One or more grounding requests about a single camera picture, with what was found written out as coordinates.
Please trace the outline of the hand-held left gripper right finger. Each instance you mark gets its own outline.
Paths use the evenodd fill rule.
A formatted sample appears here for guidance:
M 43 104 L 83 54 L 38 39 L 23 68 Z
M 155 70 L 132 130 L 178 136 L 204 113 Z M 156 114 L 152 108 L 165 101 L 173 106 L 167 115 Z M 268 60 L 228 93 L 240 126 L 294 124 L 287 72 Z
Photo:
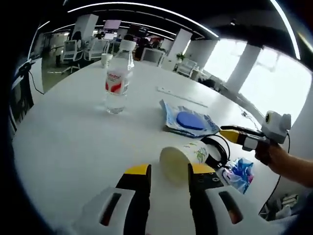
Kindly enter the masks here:
M 198 235 L 262 235 L 263 219 L 248 197 L 224 186 L 206 164 L 188 164 L 190 208 Z

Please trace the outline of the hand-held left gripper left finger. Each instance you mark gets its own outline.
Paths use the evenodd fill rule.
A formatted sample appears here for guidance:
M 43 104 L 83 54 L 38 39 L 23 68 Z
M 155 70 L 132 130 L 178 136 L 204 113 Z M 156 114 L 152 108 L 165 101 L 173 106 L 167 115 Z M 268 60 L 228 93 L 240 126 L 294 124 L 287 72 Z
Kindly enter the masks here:
M 127 169 L 115 187 L 83 206 L 73 228 L 77 235 L 144 235 L 150 209 L 151 165 Z

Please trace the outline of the person's right hand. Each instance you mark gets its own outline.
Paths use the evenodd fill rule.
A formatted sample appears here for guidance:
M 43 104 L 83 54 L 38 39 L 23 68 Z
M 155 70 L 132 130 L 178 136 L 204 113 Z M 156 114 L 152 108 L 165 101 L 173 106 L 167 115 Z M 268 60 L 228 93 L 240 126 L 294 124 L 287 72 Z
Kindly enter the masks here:
M 255 150 L 255 158 L 274 172 L 283 168 L 283 162 L 288 157 L 288 153 L 278 144 L 259 144 Z

